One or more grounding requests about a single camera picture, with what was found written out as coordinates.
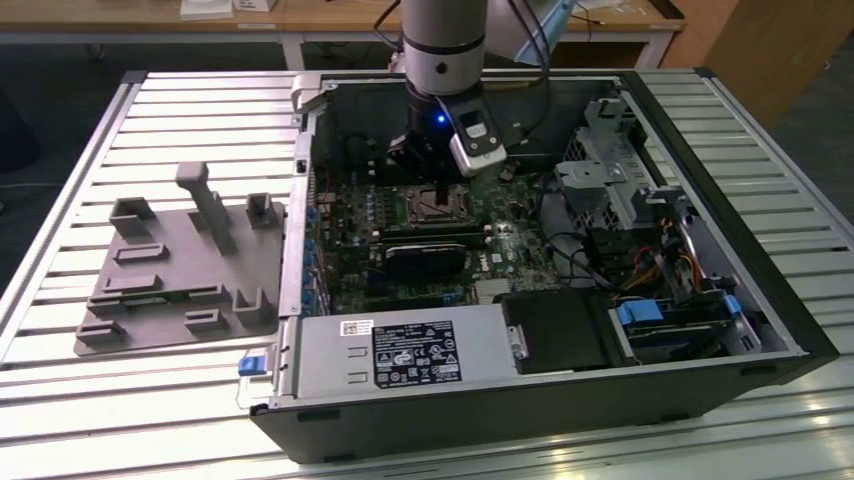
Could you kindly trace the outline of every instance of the floor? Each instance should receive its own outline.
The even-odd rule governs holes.
[[[376,44],[307,46],[308,68],[382,68]],[[93,62],[81,46],[0,46],[0,89],[41,144],[41,158],[0,174],[0,289],[27,252],[59,188],[128,70],[276,70],[282,53],[264,45],[120,45]],[[773,135],[849,220],[854,221],[854,37],[843,44]],[[4,186],[21,183],[40,187]]]

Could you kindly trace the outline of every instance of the table leg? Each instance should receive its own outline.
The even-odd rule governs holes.
[[[635,68],[658,68],[667,53],[667,47],[670,46],[670,40],[673,39],[673,32],[657,32],[653,34],[653,38],[643,46],[641,56],[638,56],[638,63]]]
[[[283,33],[280,39],[287,69],[306,70],[306,60],[303,58],[303,34],[299,32]]]

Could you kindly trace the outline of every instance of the slotted aluminum surface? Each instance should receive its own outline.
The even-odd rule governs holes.
[[[703,418],[360,462],[300,466],[247,419],[236,362],[267,338],[77,358],[116,196],[185,208],[176,163],[206,160],[227,203],[287,203],[291,74],[149,74],[127,87],[84,161],[81,188],[0,336],[0,478],[842,478],[854,475],[854,253],[849,225],[693,72],[645,73],[667,113],[815,314],[842,358]],[[653,149],[670,181],[673,173]],[[264,380],[250,386],[259,392]],[[536,408],[520,405],[519,408]],[[414,412],[418,428],[424,412]]]

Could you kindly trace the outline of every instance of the gray plastic stand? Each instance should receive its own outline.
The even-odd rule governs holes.
[[[276,330],[284,205],[262,193],[226,207],[207,178],[204,163],[179,165],[175,181],[197,210],[155,214],[144,198],[116,200],[77,355]]]

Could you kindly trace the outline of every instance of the power supply label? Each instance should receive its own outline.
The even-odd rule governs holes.
[[[454,323],[374,327],[374,383],[379,388],[459,382]]]

